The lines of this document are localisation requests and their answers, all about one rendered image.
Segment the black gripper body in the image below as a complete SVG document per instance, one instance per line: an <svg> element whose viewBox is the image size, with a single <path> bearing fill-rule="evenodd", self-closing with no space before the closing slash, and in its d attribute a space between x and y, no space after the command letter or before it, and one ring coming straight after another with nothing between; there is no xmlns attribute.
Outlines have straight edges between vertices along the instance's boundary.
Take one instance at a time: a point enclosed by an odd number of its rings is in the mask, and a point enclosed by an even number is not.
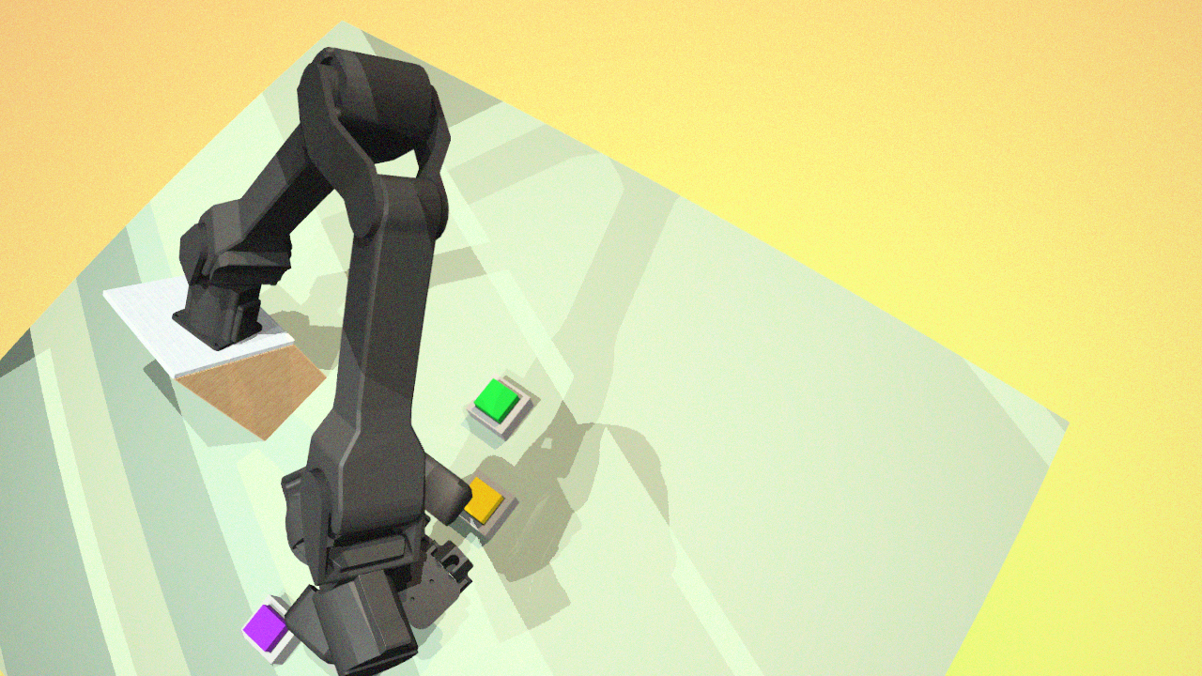
<svg viewBox="0 0 1202 676"><path fill-rule="evenodd" d="M439 518L445 526L454 524L456 517L468 508L472 498L471 487L456 478L454 472L450 472L445 466L440 466L429 453L426 453L426 511ZM317 587L308 585L305 591L288 607L285 613L285 623L294 638L298 638L308 650L313 650L319 659L327 664L333 664L331 650L319 625L319 616L313 601L313 594Z"/></svg>

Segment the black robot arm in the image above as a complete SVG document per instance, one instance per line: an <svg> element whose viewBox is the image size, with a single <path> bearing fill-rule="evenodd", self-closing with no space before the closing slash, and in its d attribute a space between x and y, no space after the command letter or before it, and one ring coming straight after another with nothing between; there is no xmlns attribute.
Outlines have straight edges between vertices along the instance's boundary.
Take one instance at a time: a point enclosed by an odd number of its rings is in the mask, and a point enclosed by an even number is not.
<svg viewBox="0 0 1202 676"><path fill-rule="evenodd" d="M337 674L371 676L417 656L410 624L426 629L474 582L462 548L424 539L426 452L411 423L451 134L413 63L326 47L297 93L300 124L252 186L180 237L189 290L172 319L215 351L261 332L258 287L291 269L288 235L343 195L355 237L333 409L282 493ZM377 173L412 150L416 178Z"/></svg>

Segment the yellow button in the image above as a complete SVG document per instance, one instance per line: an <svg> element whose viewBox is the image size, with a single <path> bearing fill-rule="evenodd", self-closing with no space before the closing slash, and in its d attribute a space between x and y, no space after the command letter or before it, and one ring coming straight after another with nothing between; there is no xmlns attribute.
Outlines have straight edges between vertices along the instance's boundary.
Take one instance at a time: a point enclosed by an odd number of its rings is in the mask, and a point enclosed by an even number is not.
<svg viewBox="0 0 1202 676"><path fill-rule="evenodd" d="M518 505L514 496L477 469L468 480L472 498L459 517L489 540Z"/></svg>

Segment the green button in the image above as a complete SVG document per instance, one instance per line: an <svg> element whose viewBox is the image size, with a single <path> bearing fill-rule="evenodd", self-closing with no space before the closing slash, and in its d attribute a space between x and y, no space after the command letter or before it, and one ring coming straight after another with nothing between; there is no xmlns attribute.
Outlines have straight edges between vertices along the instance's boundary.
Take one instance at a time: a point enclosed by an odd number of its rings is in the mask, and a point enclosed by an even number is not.
<svg viewBox="0 0 1202 676"><path fill-rule="evenodd" d="M514 385L501 379L499 374L493 374L484 387L475 395L474 399L465 407L470 419L483 423L486 428L507 441L511 434L526 414L532 409L532 401L529 395L514 389Z"/></svg>

